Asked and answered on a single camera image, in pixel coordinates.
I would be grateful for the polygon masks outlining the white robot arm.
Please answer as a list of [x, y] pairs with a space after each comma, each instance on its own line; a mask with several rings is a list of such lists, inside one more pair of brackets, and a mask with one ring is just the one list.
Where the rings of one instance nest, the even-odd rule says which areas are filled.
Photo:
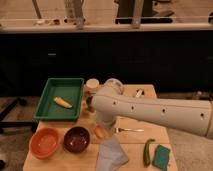
[[136, 98], [124, 90], [120, 80], [111, 78], [93, 95], [91, 106], [105, 128], [122, 116], [213, 139], [212, 101]]

